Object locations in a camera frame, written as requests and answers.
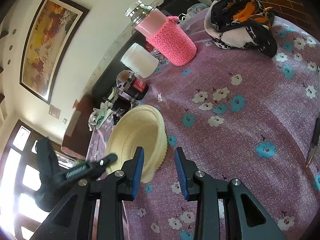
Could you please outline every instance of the silver screw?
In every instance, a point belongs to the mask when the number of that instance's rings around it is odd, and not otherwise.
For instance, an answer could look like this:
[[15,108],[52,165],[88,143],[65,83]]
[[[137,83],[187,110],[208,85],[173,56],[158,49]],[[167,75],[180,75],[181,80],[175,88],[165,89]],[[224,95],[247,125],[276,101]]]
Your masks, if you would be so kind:
[[203,177],[205,173],[203,171],[196,171],[196,176],[197,177]]
[[124,172],[121,170],[115,172],[115,176],[117,177],[122,177],[123,175],[124,175]]
[[87,185],[87,183],[88,183],[88,181],[86,179],[81,179],[78,182],[79,186],[85,186],[85,185]]
[[233,179],[231,182],[233,185],[236,185],[236,186],[239,186],[241,184],[241,180],[239,179]]

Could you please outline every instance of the silver thermos lid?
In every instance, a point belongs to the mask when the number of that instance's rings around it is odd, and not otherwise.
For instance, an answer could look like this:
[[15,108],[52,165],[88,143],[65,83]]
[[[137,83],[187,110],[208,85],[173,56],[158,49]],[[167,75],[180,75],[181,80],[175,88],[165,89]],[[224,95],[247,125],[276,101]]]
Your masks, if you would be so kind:
[[150,5],[143,4],[140,0],[133,3],[124,13],[125,16],[131,17],[134,25],[138,25],[154,8]]

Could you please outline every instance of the purple tablecloth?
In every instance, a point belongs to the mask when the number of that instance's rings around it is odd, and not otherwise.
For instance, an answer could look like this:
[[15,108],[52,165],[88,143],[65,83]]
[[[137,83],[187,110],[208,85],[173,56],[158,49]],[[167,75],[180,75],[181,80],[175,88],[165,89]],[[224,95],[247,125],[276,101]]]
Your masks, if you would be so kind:
[[[196,203],[183,199],[173,160],[181,146],[214,178],[241,179],[287,239],[297,240],[320,207],[318,155],[305,169],[317,115],[319,43],[276,17],[273,59],[254,49],[223,50],[204,30],[205,14],[182,27],[197,46],[196,57],[181,67],[163,61],[146,79],[141,103],[160,110],[169,147],[153,180],[141,184],[134,202],[124,202],[125,235],[193,239]],[[88,160],[104,157],[110,134],[110,120],[94,130]],[[222,210],[220,217],[223,227]]]

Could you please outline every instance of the pink knitted cover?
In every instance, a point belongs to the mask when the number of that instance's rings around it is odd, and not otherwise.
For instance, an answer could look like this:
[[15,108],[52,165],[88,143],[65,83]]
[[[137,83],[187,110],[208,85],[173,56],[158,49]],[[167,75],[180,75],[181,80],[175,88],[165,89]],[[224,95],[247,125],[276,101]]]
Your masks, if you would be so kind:
[[170,62],[182,66],[194,58],[197,48],[184,31],[175,23],[179,18],[167,17],[161,30],[147,41],[157,48]]

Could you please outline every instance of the picture frame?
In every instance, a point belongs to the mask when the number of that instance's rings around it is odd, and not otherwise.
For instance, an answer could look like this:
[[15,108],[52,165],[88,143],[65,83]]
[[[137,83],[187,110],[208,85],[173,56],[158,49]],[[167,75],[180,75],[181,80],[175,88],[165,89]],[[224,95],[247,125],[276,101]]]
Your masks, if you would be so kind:
[[23,49],[20,85],[50,104],[67,48],[89,9],[71,0],[42,0]]

